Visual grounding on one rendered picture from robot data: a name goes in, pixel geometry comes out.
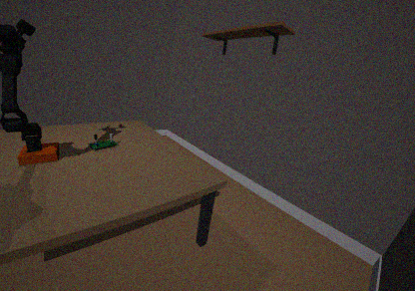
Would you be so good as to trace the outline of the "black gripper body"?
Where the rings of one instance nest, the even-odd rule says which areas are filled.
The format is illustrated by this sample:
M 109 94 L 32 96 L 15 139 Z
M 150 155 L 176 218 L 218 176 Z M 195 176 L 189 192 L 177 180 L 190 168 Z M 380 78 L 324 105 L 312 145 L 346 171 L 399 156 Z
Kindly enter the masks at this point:
M 19 40 L 19 45 L 24 49 L 24 44 L 26 44 L 26 41 L 22 38 L 22 35 L 26 34 L 28 36 L 31 36 L 35 32 L 35 27 L 26 22 L 25 20 L 21 19 L 19 20 L 18 24 L 16 24 L 16 29 L 18 30 L 16 33 L 18 36 L 17 38 Z

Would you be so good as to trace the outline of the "green circuit board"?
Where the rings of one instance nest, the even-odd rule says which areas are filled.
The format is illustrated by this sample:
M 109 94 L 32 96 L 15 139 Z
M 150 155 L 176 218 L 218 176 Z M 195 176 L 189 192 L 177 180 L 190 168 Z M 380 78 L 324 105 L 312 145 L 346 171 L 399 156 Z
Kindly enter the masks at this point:
M 95 141 L 97 140 L 97 135 L 94 135 L 95 137 Z M 111 146 L 111 145 L 118 145 L 117 143 L 115 143 L 114 141 L 112 141 L 113 139 L 113 134 L 110 134 L 111 140 L 110 141 L 105 141 L 105 142 L 100 142 L 100 143 L 91 143 L 89 144 L 89 146 L 91 146 L 93 148 L 93 150 L 95 151 L 95 148 L 99 148 L 99 147 L 104 147 L 104 146 Z

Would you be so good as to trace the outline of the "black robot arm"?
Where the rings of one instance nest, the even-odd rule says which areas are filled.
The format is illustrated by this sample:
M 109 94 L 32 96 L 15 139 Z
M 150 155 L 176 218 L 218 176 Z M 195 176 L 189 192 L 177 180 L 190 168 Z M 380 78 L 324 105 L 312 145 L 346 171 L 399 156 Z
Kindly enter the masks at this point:
M 3 113 L 0 123 L 7 133 L 22 133 L 22 141 L 26 142 L 27 152 L 41 150 L 41 127 L 37 123 L 28 123 L 26 114 L 17 104 L 17 76 L 21 72 L 22 47 L 19 45 L 16 28 L 0 24 L 0 71 L 2 72 L 2 104 Z M 5 114 L 16 113 L 20 118 L 4 118 Z M 34 136 L 34 137 L 28 137 Z

